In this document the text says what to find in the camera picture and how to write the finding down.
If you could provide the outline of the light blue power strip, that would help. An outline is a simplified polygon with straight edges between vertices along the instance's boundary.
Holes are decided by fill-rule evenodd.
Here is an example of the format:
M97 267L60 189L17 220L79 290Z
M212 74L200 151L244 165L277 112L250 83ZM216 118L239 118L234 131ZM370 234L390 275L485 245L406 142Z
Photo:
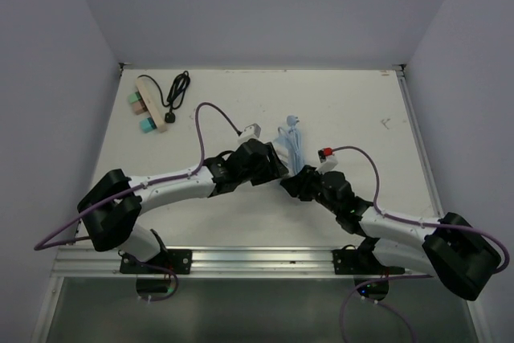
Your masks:
M286 118L286 127L277 128L277 137L273 141L275 151L280 160L286 165L290 176L297 175L306 165L301 132L297 125L298 116L289 115Z

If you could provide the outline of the beige red power strip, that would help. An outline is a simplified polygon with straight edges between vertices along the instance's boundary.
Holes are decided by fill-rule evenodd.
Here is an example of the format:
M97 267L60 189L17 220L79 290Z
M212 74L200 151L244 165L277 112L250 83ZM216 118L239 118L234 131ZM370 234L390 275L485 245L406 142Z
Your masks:
M136 79L136 87L137 91L141 95L141 99L145 104L145 107L147 108L147 111L149 112L149 115L153 119L154 124L157 127L157 130L160 133L163 133L167 130L166 123L163 119L163 116L161 112L159 111L159 108L155 101L153 100L151 93L146 87L146 84L142 78Z

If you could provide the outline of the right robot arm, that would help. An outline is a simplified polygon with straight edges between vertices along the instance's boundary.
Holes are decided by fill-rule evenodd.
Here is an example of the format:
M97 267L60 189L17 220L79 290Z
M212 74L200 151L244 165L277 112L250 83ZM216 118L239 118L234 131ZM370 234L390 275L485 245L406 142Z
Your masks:
M291 197L317 202L343 230L363 237L357 262L365 272L405 268L436 277L456 296L475 300L500 267L496 249L457 214L427 220L380 214L353 192L342 172L321 173L311 166L280 184Z

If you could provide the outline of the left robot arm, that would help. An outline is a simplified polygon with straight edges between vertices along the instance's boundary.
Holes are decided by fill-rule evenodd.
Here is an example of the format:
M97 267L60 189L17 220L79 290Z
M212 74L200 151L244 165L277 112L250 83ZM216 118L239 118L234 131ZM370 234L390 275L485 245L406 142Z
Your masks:
M122 169L107 172L77 206L96 251L121 250L148 272L165 267L167 254L154 231L137 225L140 215L175 202L233 192L244 183L259 186L288 174L272 143L257 139L203 160L199 166L156 176L132 176Z

